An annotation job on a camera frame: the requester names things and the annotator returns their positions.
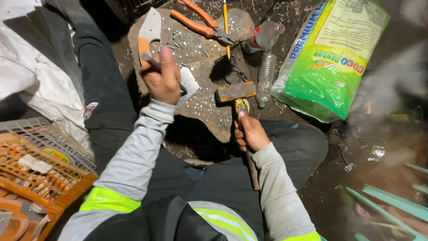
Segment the orange pliers handle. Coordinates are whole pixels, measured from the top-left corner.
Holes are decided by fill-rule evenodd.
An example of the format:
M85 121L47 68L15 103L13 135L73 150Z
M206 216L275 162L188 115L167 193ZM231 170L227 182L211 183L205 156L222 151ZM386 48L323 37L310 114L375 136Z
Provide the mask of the orange pliers handle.
M187 8L199 15L208 27L218 27L217 22L212 19L210 15L208 15L208 13L206 13L204 10L202 10L200 7L196 6L189 0L178 0L178 3L186 5Z
M184 17L181 13L171 10L171 16L188 26L190 29L195 30L198 33L204 34L206 37L214 37L214 30L210 27L202 26L193 22L192 20Z

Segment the hand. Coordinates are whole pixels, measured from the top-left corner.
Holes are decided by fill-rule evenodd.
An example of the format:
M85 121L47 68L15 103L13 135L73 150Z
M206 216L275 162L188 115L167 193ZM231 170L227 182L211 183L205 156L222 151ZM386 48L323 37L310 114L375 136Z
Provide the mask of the hand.
M238 113L238 118L244 130L244 132L239 130L238 122L235 120L235 138L241 151L247 151L246 146L249 146L257 152L270 143L259 120L247 116L243 111Z
M159 56L154 59L160 63L160 73L150 68L141 70L140 75L153 99L165 104L176 105L180 98L180 71L169 47L163 47Z

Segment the patch on pants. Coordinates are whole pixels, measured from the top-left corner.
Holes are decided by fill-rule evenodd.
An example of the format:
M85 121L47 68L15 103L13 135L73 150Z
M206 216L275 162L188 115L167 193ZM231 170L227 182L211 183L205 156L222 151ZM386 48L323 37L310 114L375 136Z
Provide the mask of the patch on pants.
M83 113L83 118L85 120L87 120L91 116L92 110L95 109L97 105L98 105L98 102L92 102L87 107L85 107L85 112Z

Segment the red bottle label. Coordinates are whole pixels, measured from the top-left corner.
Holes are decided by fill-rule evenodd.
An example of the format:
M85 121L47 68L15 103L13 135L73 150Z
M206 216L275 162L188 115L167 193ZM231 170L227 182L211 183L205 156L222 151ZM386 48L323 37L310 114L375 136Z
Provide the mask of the red bottle label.
M250 40L248 41L248 44L249 44L249 45L250 45L250 47L252 47L252 48L261 48L261 49L264 49L262 46L260 46L260 45L256 42L256 37L257 37L257 34L259 34L259 32L260 32L260 27L261 27L261 25L260 25L260 26L258 26L258 27L254 30L254 34L253 34L253 36L251 36Z

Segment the orange knife handle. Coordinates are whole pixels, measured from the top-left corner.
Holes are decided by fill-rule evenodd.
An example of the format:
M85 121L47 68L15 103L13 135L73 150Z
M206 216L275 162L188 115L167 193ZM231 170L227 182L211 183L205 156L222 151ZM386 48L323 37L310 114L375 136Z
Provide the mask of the orange knife handle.
M142 70L146 70L150 68L150 64L143 60L143 54L149 52L149 41L145 38L138 38L138 56L140 57L140 63Z
M200 7L196 6L189 0L178 0L179 4L185 4L187 8L192 10L193 12L197 13L202 20L207 24L208 27L218 27L217 22L208 15L204 10L202 10Z
M177 20L182 22L184 25L188 26L190 29L193 29L198 33L204 34L206 37L214 37L214 30L212 28L197 24L192 20L184 17L184 15L182 15L181 13L175 10L171 10L171 17L176 18Z

